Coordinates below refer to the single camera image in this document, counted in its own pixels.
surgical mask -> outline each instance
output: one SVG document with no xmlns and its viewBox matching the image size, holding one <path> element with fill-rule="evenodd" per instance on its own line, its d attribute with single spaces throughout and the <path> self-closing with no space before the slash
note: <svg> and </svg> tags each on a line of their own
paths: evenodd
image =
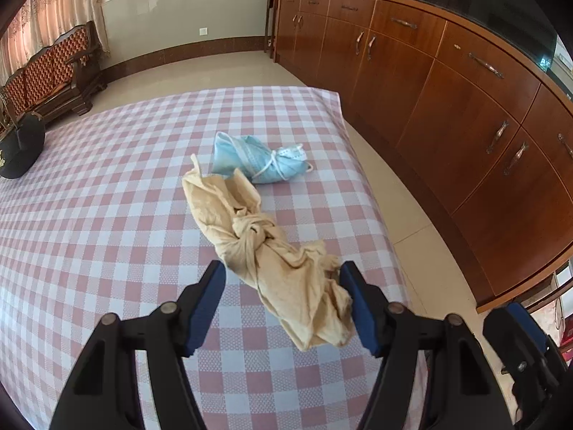
<svg viewBox="0 0 573 430">
<path fill-rule="evenodd" d="M 218 132 L 211 172 L 231 176 L 236 168 L 253 184 L 288 181 L 313 169 L 307 162 L 307 153 L 302 144 L 271 150 L 256 137 L 231 137 Z"/>
</svg>

baseboard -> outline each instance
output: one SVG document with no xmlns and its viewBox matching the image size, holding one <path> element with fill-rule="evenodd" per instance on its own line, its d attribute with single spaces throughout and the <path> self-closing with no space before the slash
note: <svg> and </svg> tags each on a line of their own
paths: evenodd
<svg viewBox="0 0 573 430">
<path fill-rule="evenodd" d="M 263 49 L 263 36 L 231 37 L 228 39 L 204 40 L 202 42 L 186 43 L 176 47 L 164 48 L 131 58 L 102 71 L 102 79 L 110 83 L 157 66 L 182 61 L 185 59 L 207 57 L 222 53 L 237 51 L 257 51 Z"/>
</svg>

side table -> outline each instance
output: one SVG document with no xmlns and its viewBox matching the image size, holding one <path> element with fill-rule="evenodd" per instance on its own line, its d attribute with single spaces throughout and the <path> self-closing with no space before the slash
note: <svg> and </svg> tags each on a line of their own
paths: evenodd
<svg viewBox="0 0 573 430">
<path fill-rule="evenodd" d="M 265 19 L 265 38 L 263 41 L 263 51 L 266 53 L 269 50 L 269 56 L 273 57 L 274 52 L 274 26 L 277 17 L 277 8 L 279 6 L 279 0 L 266 0 L 266 19 Z M 269 12 L 273 11 L 273 22 L 270 26 L 270 43 L 269 43 Z"/>
</svg>

pink and white checkered fabric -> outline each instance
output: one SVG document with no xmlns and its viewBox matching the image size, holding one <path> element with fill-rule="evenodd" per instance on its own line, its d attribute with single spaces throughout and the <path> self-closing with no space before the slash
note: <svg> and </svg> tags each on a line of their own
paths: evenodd
<svg viewBox="0 0 573 430">
<path fill-rule="evenodd" d="M 95 114 L 49 132 L 31 170 L 0 181 L 0 380 L 37 430 L 48 428 L 102 314 L 147 315 L 216 257 L 180 181 L 192 153 L 208 169 L 219 130 L 271 148 L 302 143 L 315 171 L 259 186 L 263 210 L 290 242 L 324 239 L 389 299 L 408 303 L 337 94 L 203 90 Z M 358 338 L 299 352 L 233 273 L 203 347 L 184 363 L 217 430 L 355 428 L 379 368 Z M 421 414 L 422 360 L 418 368 L 408 428 Z M 158 428 L 144 353 L 138 374 L 147 429 Z"/>
</svg>

knotted cloth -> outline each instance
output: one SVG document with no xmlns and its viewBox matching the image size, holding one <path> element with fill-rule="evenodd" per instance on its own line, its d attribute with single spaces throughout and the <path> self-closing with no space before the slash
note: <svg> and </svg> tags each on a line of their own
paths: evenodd
<svg viewBox="0 0 573 430">
<path fill-rule="evenodd" d="M 263 305 L 305 351 L 330 343 L 344 346 L 353 335 L 352 300 L 337 284 L 340 262 L 324 241 L 295 248 L 261 197 L 238 168 L 227 179 L 203 177 L 197 157 L 183 176 L 183 190 L 201 232 L 219 258 L 259 293 Z"/>
</svg>

